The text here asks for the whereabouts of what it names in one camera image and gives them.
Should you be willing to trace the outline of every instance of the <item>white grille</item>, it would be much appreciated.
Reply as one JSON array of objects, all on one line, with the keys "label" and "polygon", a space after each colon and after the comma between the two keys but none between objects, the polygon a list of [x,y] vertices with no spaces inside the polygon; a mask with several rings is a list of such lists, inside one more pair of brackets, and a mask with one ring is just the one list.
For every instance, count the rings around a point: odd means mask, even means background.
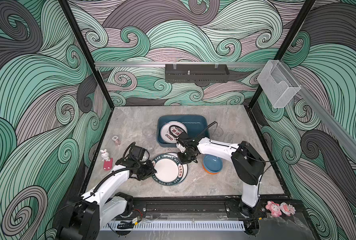
[{"label": "white grille", "polygon": [[[110,221],[108,224],[113,230],[117,229],[119,221]],[[105,225],[101,231],[111,231],[111,229]],[[207,230],[207,231],[245,231],[245,227],[242,221],[169,221],[169,220],[143,220],[133,229],[133,231],[149,231],[149,230],[159,230],[159,231],[196,231],[196,230]]]}]

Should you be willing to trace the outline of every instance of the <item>metal track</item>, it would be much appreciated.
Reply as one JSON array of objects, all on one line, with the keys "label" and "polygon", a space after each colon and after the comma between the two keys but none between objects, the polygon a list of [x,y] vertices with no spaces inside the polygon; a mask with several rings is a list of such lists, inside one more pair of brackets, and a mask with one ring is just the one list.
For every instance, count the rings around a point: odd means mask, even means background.
[{"label": "metal track", "polygon": [[97,61],[97,68],[164,68],[166,64],[226,64],[228,68],[263,68],[266,62],[145,62],[145,61]]}]

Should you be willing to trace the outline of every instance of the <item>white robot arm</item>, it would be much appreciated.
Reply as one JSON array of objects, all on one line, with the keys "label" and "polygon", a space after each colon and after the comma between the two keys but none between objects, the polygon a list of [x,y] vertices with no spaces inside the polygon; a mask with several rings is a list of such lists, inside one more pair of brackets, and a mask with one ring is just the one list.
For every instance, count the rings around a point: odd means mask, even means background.
[{"label": "white robot arm", "polygon": [[[177,138],[178,158],[181,164],[196,162],[198,154],[210,154],[231,161],[242,184],[242,202],[253,208],[258,200],[258,188],[265,161],[248,143],[230,144],[210,140],[207,137],[196,137],[189,139],[185,133]],[[103,228],[111,219],[118,215],[128,215],[132,211],[132,197],[119,193],[110,201],[108,199],[116,192],[117,188],[133,174],[138,180],[144,180],[155,172],[151,160],[142,162],[145,149],[130,145],[129,154],[119,159],[110,172],[97,186],[84,193],[77,202],[70,205],[62,216],[61,239],[83,239],[80,237],[91,237],[95,239],[99,229]]]}]

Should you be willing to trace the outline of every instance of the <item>white plate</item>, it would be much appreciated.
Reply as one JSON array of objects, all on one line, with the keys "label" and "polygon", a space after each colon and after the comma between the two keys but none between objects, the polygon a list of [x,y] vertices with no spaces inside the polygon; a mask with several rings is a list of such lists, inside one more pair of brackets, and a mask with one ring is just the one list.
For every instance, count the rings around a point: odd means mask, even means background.
[{"label": "white plate", "polygon": [[152,178],[161,185],[173,186],[181,182],[187,174],[178,158],[171,154],[161,154],[152,160],[157,173]]},{"label": "white plate", "polygon": [[[178,155],[177,155],[175,152],[169,152],[169,153],[167,153],[167,154],[173,155],[173,156],[175,156],[175,157],[178,158]],[[186,177],[186,175],[187,175],[187,169],[188,169],[187,164],[184,164],[184,165],[182,165],[182,166],[183,166],[183,177],[182,177],[182,179],[180,180],[180,182],[182,182],[182,181],[185,179],[185,177]]]},{"label": "white plate", "polygon": [[171,135],[169,132],[169,128],[171,125],[177,125],[178,127],[182,128],[186,133],[187,128],[183,123],[177,121],[168,122],[161,128],[161,137],[163,141],[165,141],[166,143],[177,143],[177,141],[175,140],[175,136]]}]

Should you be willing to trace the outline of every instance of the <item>wall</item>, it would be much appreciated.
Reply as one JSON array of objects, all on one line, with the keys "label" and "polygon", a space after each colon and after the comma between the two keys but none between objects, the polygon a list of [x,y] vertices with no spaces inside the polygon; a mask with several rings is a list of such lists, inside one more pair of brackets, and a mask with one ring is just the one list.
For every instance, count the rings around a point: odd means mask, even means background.
[{"label": "wall", "polygon": [[[95,61],[273,59],[303,0],[69,0]],[[162,68],[101,68],[117,106],[247,104],[260,70],[228,83],[166,83]]]},{"label": "wall", "polygon": [[109,113],[58,1],[0,0],[0,239],[44,239]]},{"label": "wall", "polygon": [[[356,140],[356,1],[311,10],[283,60]],[[356,159],[300,95],[274,109],[262,94],[253,111],[321,239],[356,239]]]}]

